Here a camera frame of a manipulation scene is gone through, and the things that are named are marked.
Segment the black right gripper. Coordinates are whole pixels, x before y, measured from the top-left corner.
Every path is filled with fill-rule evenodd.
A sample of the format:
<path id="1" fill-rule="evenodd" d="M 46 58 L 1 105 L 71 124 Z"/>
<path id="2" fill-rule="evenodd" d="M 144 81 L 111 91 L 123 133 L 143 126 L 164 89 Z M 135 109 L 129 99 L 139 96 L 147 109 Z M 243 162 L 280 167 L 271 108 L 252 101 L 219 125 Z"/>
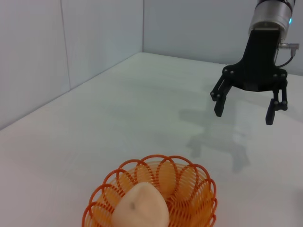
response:
<path id="1" fill-rule="evenodd" d="M 251 31 L 242 59 L 223 69 L 223 74 L 210 92 L 212 100 L 216 102 L 214 112 L 217 117 L 222 116 L 227 95 L 232 87 L 252 92 L 273 91 L 266 125 L 273 124 L 276 111 L 288 109 L 287 72 L 277 67 L 274 62 L 279 41 L 278 30 Z"/>

